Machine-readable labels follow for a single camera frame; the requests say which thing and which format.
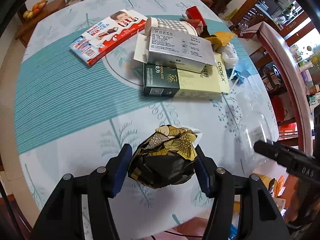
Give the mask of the black gold wrapper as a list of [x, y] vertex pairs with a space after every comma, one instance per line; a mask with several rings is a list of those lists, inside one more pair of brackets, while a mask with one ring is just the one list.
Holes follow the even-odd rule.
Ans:
[[157, 127], [133, 154], [129, 178], [152, 189], [186, 183], [195, 173], [196, 147], [202, 135], [189, 126]]

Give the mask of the blue face mask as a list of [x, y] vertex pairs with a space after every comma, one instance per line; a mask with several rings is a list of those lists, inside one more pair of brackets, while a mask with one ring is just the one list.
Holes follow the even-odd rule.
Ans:
[[239, 60], [234, 67], [227, 68], [226, 73], [229, 84], [231, 85], [230, 91], [232, 91], [236, 85], [243, 84], [245, 79], [257, 75], [258, 71], [252, 63], [248, 63], [245, 60]]

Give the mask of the green cream Codex chocolate box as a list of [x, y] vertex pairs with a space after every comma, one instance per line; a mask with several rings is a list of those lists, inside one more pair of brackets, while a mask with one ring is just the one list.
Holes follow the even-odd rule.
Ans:
[[216, 65], [205, 66], [200, 73], [159, 64], [144, 64], [143, 95], [171, 98], [214, 99], [230, 93], [221, 54], [215, 53]]

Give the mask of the yellow wrapper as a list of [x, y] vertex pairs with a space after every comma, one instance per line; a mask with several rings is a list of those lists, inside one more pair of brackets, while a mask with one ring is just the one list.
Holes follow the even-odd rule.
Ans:
[[229, 44], [232, 38], [236, 36], [235, 33], [217, 31], [213, 35], [206, 37], [205, 39], [211, 42], [213, 51], [217, 51], [221, 46]]

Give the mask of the clear plastic container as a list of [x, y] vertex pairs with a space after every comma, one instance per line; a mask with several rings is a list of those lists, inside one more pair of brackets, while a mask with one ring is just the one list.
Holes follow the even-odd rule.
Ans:
[[255, 152], [254, 144], [259, 140], [272, 143], [272, 133], [264, 115], [254, 111], [242, 114], [238, 128], [240, 161], [244, 174], [248, 174], [266, 162], [263, 155]]

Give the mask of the teal white patterned tablecloth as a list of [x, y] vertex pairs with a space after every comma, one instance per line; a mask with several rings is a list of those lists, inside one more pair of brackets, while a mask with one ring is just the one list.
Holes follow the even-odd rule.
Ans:
[[205, 155], [233, 174], [279, 176], [274, 162], [257, 163], [241, 150], [239, 122], [246, 102], [265, 116], [273, 139], [278, 138], [255, 66], [242, 85], [213, 101], [150, 98], [142, 94], [141, 65], [133, 60], [135, 37], [91, 68], [69, 48], [89, 27], [121, 9], [177, 20], [193, 5], [211, 32], [227, 30], [200, 0], [86, 0], [37, 24], [18, 75], [14, 129], [22, 171], [39, 209], [64, 174], [89, 174], [125, 143], [136, 148], [164, 124], [201, 130]]

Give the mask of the white plastic bag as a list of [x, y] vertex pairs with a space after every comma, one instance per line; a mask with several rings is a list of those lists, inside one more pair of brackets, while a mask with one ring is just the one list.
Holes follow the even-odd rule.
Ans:
[[233, 44], [228, 43], [227, 45], [220, 47], [220, 54], [224, 61], [224, 65], [226, 69], [233, 69], [239, 62], [238, 55], [236, 53], [236, 49]]

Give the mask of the wooden display shelf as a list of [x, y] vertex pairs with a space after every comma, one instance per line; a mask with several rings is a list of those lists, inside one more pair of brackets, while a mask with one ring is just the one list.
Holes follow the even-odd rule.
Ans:
[[[232, 17], [232, 26], [230, 29], [242, 38], [252, 39], [256, 37], [267, 51], [254, 65], [261, 68], [270, 62], [274, 62], [278, 68], [284, 85], [291, 100], [291, 105], [295, 115], [298, 136], [296, 145], [302, 149], [309, 150], [312, 147], [311, 133], [311, 114], [306, 99], [305, 87], [300, 74], [300, 68], [291, 54], [289, 46], [294, 44], [298, 39], [291, 36], [288, 40], [284, 36], [291, 29], [286, 27], [279, 31], [270, 26], [269, 23], [262, 21], [257, 15], [249, 21], [249, 28], [241, 28], [240, 24], [243, 18], [253, 8], [258, 0], [246, 0], [240, 9]], [[311, 19], [307, 26], [299, 31], [299, 34], [306, 35], [312, 29], [319, 29], [319, 0], [296, 0], [304, 10], [306, 16]]]

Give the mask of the white grey printed carton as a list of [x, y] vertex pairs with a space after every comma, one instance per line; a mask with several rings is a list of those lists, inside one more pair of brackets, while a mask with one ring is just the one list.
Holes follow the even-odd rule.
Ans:
[[216, 65], [210, 41], [156, 27], [152, 27], [148, 34], [138, 34], [133, 58], [144, 64], [158, 64], [195, 73]]

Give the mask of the red white Kinder chocolate box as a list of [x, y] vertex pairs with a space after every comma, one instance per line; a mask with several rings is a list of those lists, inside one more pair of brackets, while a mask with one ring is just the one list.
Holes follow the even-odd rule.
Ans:
[[69, 48], [92, 67], [117, 46], [143, 31], [147, 19], [134, 10], [120, 10], [87, 29]]

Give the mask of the checked paper cup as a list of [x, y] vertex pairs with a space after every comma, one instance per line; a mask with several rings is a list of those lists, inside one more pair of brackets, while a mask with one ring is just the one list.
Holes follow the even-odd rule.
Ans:
[[183, 33], [188, 33], [190, 35], [198, 36], [196, 29], [185, 21], [175, 21], [175, 20], [166, 20], [163, 18], [148, 17], [145, 24], [145, 35], [149, 36], [151, 28], [164, 28], [174, 31], [180, 31]]

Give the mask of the red small box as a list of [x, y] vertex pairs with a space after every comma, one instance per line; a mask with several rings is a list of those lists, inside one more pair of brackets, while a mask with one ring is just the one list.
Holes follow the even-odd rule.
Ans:
[[185, 11], [186, 16], [191, 20], [199, 20], [202, 22], [203, 26], [206, 26], [206, 22], [204, 18], [202, 17], [202, 14], [200, 13], [197, 6], [192, 6], [186, 9]]

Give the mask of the fruit bowl with oranges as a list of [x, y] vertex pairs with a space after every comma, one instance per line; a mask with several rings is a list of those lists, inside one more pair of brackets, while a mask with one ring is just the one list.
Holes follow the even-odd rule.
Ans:
[[36, 3], [33, 5], [31, 10], [27, 10], [23, 14], [23, 18], [25, 20], [30, 20], [41, 13], [41, 11], [44, 9], [44, 7], [47, 4], [47, 0], [41, 0], [39, 3]]

